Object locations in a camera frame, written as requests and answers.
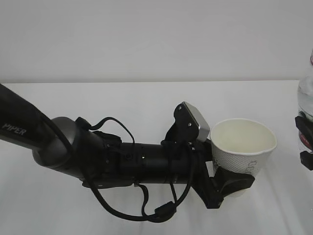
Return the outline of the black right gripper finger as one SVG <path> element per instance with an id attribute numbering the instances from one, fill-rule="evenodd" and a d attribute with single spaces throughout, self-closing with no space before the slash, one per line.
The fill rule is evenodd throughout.
<path id="1" fill-rule="evenodd" d="M 308 170 L 313 169 L 313 123 L 305 117 L 297 116 L 295 125 L 298 129 L 300 143 L 304 150 L 300 151 L 300 161 Z"/>

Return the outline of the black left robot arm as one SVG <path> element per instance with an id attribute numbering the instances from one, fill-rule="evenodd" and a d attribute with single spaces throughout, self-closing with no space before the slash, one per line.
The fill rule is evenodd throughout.
<path id="1" fill-rule="evenodd" d="M 105 121 L 90 125 L 85 119 L 46 118 L 34 105 L 5 86 L 0 88 L 0 138 L 28 148 L 35 162 L 70 175 L 84 187 L 92 180 L 97 189 L 137 184 L 185 184 L 209 209 L 223 199 L 252 186 L 252 174 L 218 167 L 212 161 L 209 126 L 187 102 L 174 111 L 174 124 L 160 144 L 123 142 L 103 133 Z"/>

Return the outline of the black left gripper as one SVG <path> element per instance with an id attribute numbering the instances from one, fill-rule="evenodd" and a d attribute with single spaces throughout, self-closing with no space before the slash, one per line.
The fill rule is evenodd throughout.
<path id="1" fill-rule="evenodd" d="M 250 174 L 236 173 L 217 168 L 214 177 L 210 177 L 206 163 L 212 160 L 211 141 L 192 141 L 179 143 L 162 140 L 166 150 L 168 170 L 166 181 L 173 184 L 187 184 L 190 168 L 193 167 L 191 188 L 204 202 L 208 209 L 218 209 L 224 198 L 233 193 L 248 189 L 255 181 Z"/>

